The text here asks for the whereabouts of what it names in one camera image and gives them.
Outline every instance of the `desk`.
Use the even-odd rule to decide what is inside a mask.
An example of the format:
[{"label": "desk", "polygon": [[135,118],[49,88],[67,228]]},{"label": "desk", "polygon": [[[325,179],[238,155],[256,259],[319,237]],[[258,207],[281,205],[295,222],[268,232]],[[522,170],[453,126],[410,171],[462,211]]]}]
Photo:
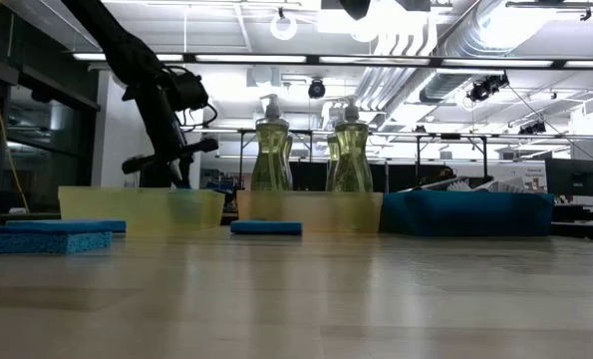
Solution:
[{"label": "desk", "polygon": [[405,356],[593,359],[593,242],[224,227],[0,255],[0,358]]}]

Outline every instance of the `security camera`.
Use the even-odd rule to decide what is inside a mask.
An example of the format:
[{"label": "security camera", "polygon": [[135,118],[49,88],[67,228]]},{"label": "security camera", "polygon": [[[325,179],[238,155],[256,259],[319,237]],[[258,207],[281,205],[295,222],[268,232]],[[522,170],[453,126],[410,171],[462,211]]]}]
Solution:
[{"label": "security camera", "polygon": [[323,97],[325,97],[325,85],[323,85],[323,80],[312,80],[312,84],[309,86],[309,98],[318,100]]}]

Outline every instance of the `ceiling light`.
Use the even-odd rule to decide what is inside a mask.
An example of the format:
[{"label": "ceiling light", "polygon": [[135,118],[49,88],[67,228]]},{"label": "ceiling light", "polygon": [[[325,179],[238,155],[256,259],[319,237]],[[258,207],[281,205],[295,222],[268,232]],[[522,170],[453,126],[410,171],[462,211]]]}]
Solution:
[{"label": "ceiling light", "polygon": [[106,54],[73,54],[73,57],[80,61],[106,61]]},{"label": "ceiling light", "polygon": [[196,55],[199,63],[289,63],[303,64],[305,56],[288,55]]},{"label": "ceiling light", "polygon": [[484,69],[436,69],[441,75],[504,75],[502,70]]},{"label": "ceiling light", "polygon": [[370,42],[378,36],[373,19],[354,20],[343,10],[321,10],[318,13],[316,30],[327,34],[351,34],[358,42]]},{"label": "ceiling light", "polygon": [[302,4],[299,2],[282,2],[282,1],[195,1],[195,0],[102,0],[104,4],[136,4],[146,6],[209,6],[209,7],[231,7],[234,5],[242,7],[266,7],[275,8],[281,6],[285,9],[300,9]]},{"label": "ceiling light", "polygon": [[[182,130],[191,130],[192,126],[181,126],[180,128]],[[193,132],[199,134],[238,134],[238,130],[234,129],[196,129]]]},{"label": "ceiling light", "polygon": [[359,57],[359,56],[321,56],[322,64],[364,64],[364,65],[385,65],[385,66],[426,66],[429,59],[396,58],[396,57]]},{"label": "ceiling light", "polygon": [[281,74],[280,81],[290,83],[302,83],[308,84],[311,80],[310,76],[298,75],[298,74]]},{"label": "ceiling light", "polygon": [[507,8],[516,9],[586,9],[593,7],[593,2],[590,1],[575,1],[575,2],[553,2],[553,1],[508,1],[505,5]]},{"label": "ceiling light", "polygon": [[[73,57],[80,61],[106,61],[106,54],[102,53],[74,53]],[[163,62],[183,62],[181,54],[156,54]]]},{"label": "ceiling light", "polygon": [[180,54],[156,54],[156,57],[163,62],[182,62],[183,55]]},{"label": "ceiling light", "polygon": [[[240,155],[216,155],[217,159],[240,159]],[[256,159],[256,156],[242,156],[244,159]]]},{"label": "ceiling light", "polygon": [[[277,14],[274,16],[272,22],[269,24],[269,31],[278,40],[290,40],[296,35],[296,31],[298,30],[296,18],[293,15],[283,13],[282,9],[279,9],[279,12],[280,15]],[[289,21],[289,25],[287,25],[285,30],[278,30],[278,22],[281,20]]]},{"label": "ceiling light", "polygon": [[582,69],[593,69],[593,61],[591,60],[573,60],[567,61],[564,64],[565,68],[582,68]]},{"label": "ceiling light", "polygon": [[552,60],[510,60],[510,59],[446,59],[444,66],[462,67],[490,67],[490,68],[546,68],[553,64]]}]

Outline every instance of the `fluorescent light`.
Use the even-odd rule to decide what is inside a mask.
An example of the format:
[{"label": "fluorescent light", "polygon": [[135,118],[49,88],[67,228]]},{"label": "fluorescent light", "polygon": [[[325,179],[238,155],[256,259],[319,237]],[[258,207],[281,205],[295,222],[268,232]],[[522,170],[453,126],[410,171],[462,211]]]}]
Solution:
[{"label": "fluorescent light", "polygon": [[566,64],[564,64],[564,67],[566,68],[583,68],[583,69],[593,69],[593,60],[573,60],[573,61],[567,61]]},{"label": "fluorescent light", "polygon": [[287,55],[196,55],[197,62],[230,62],[230,63],[305,63],[305,56]]},{"label": "fluorescent light", "polygon": [[443,60],[445,66],[464,66],[464,67],[539,67],[546,68],[553,64],[552,60],[510,60],[510,59],[446,59]]},{"label": "fluorescent light", "polygon": [[576,1],[576,2],[566,2],[566,3],[545,3],[545,2],[523,2],[523,1],[508,1],[505,5],[507,8],[516,8],[516,9],[560,9],[560,10],[568,10],[568,9],[580,9],[584,10],[586,8],[592,8],[593,2],[590,1]]},{"label": "fluorescent light", "polygon": [[283,82],[300,82],[307,84],[311,81],[311,76],[299,74],[281,74],[280,80]]},{"label": "fluorescent light", "polygon": [[234,5],[249,6],[249,7],[277,7],[282,6],[286,9],[300,8],[302,6],[299,2],[279,2],[279,1],[195,1],[195,0],[156,0],[156,1],[140,1],[140,0],[102,0],[104,4],[135,4],[147,6],[209,6],[209,7],[231,7]]},{"label": "fluorescent light", "polygon": [[73,57],[75,57],[75,59],[80,60],[80,61],[106,61],[106,54],[82,54],[82,53],[76,53],[73,54]]},{"label": "fluorescent light", "polygon": [[445,75],[504,75],[501,70],[483,69],[436,69],[436,72]]},{"label": "fluorescent light", "polygon": [[[191,130],[192,126],[181,126],[180,128],[182,130]],[[238,134],[238,130],[234,129],[196,129],[193,132],[200,134]]]},{"label": "fluorescent light", "polygon": [[408,65],[425,66],[429,59],[397,58],[397,57],[369,57],[369,56],[321,56],[322,64],[365,64],[365,65]]},{"label": "fluorescent light", "polygon": [[[106,54],[103,53],[75,53],[73,57],[80,61],[106,61]],[[163,62],[182,62],[181,54],[156,54],[156,57]]]},{"label": "fluorescent light", "polygon": [[[216,155],[217,159],[240,159],[240,155]],[[243,156],[244,159],[256,159],[256,156]]]},{"label": "fluorescent light", "polygon": [[156,54],[156,57],[164,62],[182,62],[183,55],[180,54]]}]

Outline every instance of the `wall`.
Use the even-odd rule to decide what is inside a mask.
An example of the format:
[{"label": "wall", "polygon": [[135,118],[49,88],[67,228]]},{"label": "wall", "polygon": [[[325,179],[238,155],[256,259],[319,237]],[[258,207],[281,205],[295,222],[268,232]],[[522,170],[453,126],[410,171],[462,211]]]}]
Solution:
[{"label": "wall", "polygon": [[[138,186],[138,175],[125,176],[121,170],[125,160],[153,154],[137,104],[122,101],[125,90],[110,71],[101,72],[98,92],[102,110],[97,114],[92,185]],[[189,144],[200,141],[200,134],[188,134],[186,139]],[[201,154],[196,154],[189,175],[194,188],[199,185],[200,164]]]}]

